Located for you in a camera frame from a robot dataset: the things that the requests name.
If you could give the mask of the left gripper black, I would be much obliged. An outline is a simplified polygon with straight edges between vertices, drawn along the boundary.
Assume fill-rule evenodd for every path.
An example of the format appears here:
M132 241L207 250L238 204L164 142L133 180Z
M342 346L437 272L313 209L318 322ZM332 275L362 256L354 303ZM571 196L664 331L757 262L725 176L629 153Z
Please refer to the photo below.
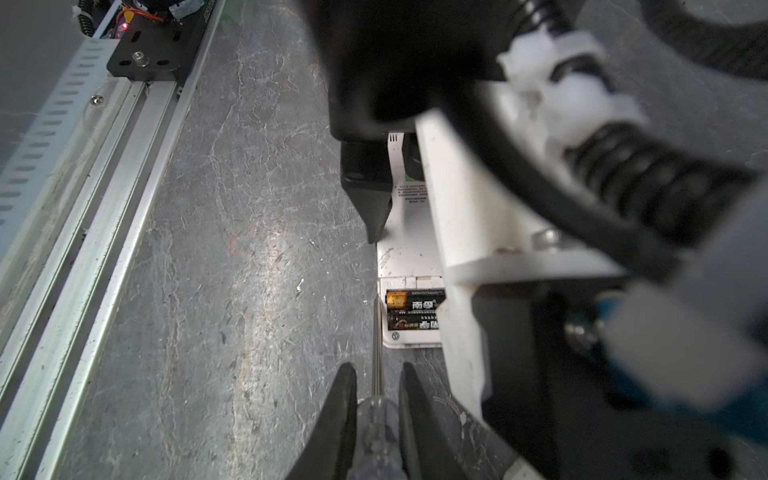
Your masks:
M377 243L392 209L386 142L412 129L435 89L500 81L512 40L540 26L569 30L580 1L302 1L323 63L332 136L344 141L340 181Z

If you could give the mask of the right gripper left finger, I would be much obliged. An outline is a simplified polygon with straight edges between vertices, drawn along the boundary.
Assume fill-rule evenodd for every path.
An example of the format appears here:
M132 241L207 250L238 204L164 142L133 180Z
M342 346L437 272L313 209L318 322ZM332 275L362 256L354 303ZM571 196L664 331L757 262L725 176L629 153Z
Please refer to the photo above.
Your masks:
M346 479L357 438L357 373L337 370L316 424L287 479Z

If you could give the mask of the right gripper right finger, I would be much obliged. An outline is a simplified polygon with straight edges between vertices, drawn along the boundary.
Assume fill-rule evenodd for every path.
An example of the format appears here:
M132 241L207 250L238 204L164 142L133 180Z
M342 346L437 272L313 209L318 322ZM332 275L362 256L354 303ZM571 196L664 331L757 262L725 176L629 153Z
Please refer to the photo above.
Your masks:
M398 385L399 442L408 479L467 479L434 414L415 367L404 363Z

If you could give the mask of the clear handle screwdriver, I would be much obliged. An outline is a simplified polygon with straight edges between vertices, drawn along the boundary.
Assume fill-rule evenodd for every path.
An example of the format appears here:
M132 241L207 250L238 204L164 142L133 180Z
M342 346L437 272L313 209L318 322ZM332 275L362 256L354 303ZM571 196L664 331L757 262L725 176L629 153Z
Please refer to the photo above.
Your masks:
M384 393L382 301L373 300L371 395L358 403L357 437L347 479L406 479L399 445L399 412Z

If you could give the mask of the white remote control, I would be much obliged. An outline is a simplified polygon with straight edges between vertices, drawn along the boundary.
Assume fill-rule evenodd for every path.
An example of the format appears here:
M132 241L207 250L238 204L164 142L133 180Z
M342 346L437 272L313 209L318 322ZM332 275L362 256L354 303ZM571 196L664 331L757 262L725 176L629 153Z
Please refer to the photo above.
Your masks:
M444 289L426 183L412 178L405 166L404 133L388 138L394 182L392 209L383 236L376 244L377 294L382 301L383 344L390 349L439 348L440 332L394 331L387 327L388 290Z

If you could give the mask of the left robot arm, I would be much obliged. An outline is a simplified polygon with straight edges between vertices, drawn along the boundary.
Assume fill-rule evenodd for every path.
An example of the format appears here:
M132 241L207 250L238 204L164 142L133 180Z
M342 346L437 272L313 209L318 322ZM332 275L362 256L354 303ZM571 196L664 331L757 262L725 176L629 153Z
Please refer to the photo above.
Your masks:
M699 242L756 180L654 140L627 120L606 121L565 150L605 212L536 172L474 86L500 78L491 57L503 45L529 33L563 39L574 31L558 1L305 1L301 8L330 78L334 138L375 141L436 107L508 191L642 277L668 277L674 250Z

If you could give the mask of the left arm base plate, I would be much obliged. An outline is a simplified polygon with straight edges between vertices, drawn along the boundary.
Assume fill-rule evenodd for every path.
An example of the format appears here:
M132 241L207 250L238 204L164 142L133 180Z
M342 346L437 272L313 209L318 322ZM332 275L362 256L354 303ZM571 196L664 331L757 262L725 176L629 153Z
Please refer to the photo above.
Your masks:
M175 81L188 77L215 0L123 1L114 24L118 44L107 63L114 77Z

